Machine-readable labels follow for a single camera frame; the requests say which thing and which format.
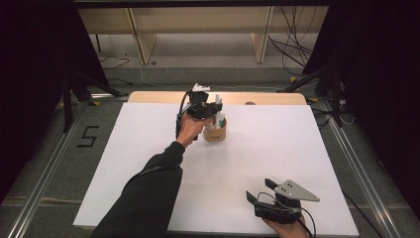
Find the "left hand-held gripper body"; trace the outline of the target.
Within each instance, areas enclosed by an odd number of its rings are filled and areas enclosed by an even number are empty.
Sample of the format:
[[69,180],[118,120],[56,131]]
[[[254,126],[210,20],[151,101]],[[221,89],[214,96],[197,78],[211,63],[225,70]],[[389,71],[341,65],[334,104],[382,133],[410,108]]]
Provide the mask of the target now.
[[187,90],[180,103],[180,115],[187,113],[195,119],[207,119],[212,116],[210,104],[207,102],[209,86],[195,83],[191,90]]

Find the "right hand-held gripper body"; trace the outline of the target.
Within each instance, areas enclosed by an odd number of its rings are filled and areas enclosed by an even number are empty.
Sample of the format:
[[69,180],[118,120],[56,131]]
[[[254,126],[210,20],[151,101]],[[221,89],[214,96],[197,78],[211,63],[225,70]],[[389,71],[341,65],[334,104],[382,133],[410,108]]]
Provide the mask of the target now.
[[272,203],[260,201],[259,206],[254,206],[255,216],[280,224],[292,224],[301,217],[301,200],[320,201],[317,195],[291,179],[279,184],[271,199]]

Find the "tan fabric pen holder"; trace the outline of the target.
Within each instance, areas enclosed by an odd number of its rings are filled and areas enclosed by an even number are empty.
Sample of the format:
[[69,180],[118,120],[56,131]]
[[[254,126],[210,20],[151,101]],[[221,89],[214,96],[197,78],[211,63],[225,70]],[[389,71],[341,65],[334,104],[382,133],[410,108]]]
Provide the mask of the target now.
[[204,128],[204,139],[207,142],[221,142],[224,141],[227,135],[227,119],[225,117],[224,126],[221,129],[209,130]]

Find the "person's right hand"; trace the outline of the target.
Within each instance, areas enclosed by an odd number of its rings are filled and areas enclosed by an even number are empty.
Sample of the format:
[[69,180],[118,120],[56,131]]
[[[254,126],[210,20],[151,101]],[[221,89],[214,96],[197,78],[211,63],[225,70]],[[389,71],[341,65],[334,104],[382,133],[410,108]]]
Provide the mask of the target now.
[[292,224],[279,224],[267,219],[264,222],[274,230],[279,238],[309,238],[308,233],[302,226],[305,223],[303,216],[300,217],[300,222],[296,221]]

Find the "person's left hand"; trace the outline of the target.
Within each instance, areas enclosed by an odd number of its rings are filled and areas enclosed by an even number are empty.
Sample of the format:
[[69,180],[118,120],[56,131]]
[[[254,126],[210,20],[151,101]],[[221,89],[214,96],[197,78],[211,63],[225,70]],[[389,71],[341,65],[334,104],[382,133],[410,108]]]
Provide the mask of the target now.
[[176,142],[187,148],[203,130],[203,128],[212,123],[212,118],[195,119],[189,114],[181,117],[181,128],[176,138]]

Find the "white board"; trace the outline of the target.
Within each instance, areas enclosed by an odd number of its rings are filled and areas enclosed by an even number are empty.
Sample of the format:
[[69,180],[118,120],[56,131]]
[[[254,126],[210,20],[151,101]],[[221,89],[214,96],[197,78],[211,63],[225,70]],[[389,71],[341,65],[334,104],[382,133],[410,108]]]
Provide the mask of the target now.
[[[173,141],[177,111],[177,105],[167,103],[123,105],[76,226],[95,227],[126,182]],[[358,236],[309,106],[226,105],[223,111],[225,140],[199,138],[186,149],[171,232],[270,236],[272,230],[255,216],[246,191],[269,201],[272,192],[264,180],[291,179],[320,198],[301,204],[317,236]]]

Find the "light wooden table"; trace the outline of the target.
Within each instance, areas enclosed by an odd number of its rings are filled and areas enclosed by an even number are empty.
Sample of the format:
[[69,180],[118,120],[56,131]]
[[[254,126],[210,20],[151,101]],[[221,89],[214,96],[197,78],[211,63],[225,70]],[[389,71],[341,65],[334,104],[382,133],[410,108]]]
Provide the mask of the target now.
[[[265,92],[210,92],[209,99],[219,94],[225,104],[240,105],[306,105],[305,97],[300,93],[265,93]],[[128,101],[134,103],[177,103],[181,102],[182,91],[135,91]]]

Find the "beige wooden desk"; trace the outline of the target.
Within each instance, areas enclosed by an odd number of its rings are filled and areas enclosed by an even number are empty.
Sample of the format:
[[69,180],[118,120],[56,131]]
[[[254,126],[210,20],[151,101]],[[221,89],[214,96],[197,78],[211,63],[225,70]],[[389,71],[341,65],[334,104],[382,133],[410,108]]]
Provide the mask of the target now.
[[130,35],[147,64],[159,34],[249,34],[256,61],[264,60],[270,33],[318,33],[326,6],[99,8],[78,11],[90,35]]

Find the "black tripod stand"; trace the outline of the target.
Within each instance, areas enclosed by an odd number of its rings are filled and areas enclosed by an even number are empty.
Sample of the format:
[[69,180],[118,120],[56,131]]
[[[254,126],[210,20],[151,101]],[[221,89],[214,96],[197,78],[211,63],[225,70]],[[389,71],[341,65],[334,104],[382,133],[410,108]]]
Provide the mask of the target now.
[[108,84],[100,82],[81,71],[68,72],[61,81],[62,103],[64,108],[64,129],[67,132],[73,122],[73,113],[71,109],[71,95],[73,93],[79,102],[87,102],[92,98],[92,94],[87,89],[88,85],[93,85],[114,97],[128,96],[128,93],[120,92],[111,88]]
[[325,96],[329,91],[333,95],[333,107],[332,107],[332,117],[339,127],[343,126],[341,121],[341,108],[340,108],[340,99],[341,99],[341,73],[339,68],[333,63],[326,63],[320,68],[314,70],[313,72],[305,75],[300,80],[297,80],[295,83],[283,88],[278,89],[277,92],[281,93],[291,93],[296,91],[298,88],[308,84],[312,80],[318,78],[318,84],[315,88],[315,94],[317,96]]

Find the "black tape floor mark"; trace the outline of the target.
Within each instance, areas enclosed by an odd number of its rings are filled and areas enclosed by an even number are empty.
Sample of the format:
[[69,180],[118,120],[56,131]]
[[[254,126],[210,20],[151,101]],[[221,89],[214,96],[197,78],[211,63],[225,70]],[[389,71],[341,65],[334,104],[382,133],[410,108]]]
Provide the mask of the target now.
[[82,143],[77,145],[77,148],[91,148],[94,146],[97,136],[95,134],[98,126],[86,126],[81,136]]

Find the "black curtain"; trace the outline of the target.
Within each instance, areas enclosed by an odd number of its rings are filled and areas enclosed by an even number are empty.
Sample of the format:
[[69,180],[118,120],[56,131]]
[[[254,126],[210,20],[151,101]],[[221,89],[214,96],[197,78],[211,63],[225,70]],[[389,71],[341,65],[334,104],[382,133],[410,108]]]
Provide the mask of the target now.
[[0,202],[74,70],[108,83],[72,0],[0,0]]
[[332,0],[304,71],[344,50],[344,94],[420,218],[420,0]]

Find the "aluminium floor rail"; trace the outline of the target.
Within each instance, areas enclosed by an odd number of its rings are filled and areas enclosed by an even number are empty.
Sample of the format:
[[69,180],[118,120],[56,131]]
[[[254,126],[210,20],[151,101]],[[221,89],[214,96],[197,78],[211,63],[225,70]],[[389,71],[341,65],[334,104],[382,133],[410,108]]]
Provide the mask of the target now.
[[[63,132],[58,107],[33,157],[0,203],[0,238],[87,238],[73,225],[126,97],[96,96],[99,106],[75,103]],[[91,148],[77,148],[86,126],[98,126]]]
[[356,179],[366,205],[357,204],[356,198],[346,190],[343,191],[345,198],[379,238],[401,238],[401,232],[381,198],[379,190],[375,187],[368,167],[364,165],[356,145],[351,141],[348,130],[357,128],[356,120],[342,115],[335,119],[330,114],[327,125],[344,154],[345,161]]

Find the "black frame bar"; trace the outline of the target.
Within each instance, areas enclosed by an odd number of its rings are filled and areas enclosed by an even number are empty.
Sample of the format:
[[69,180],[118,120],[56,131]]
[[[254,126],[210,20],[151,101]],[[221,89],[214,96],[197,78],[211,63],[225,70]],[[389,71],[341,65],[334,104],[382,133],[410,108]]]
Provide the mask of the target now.
[[336,0],[72,0],[79,8],[329,6]]

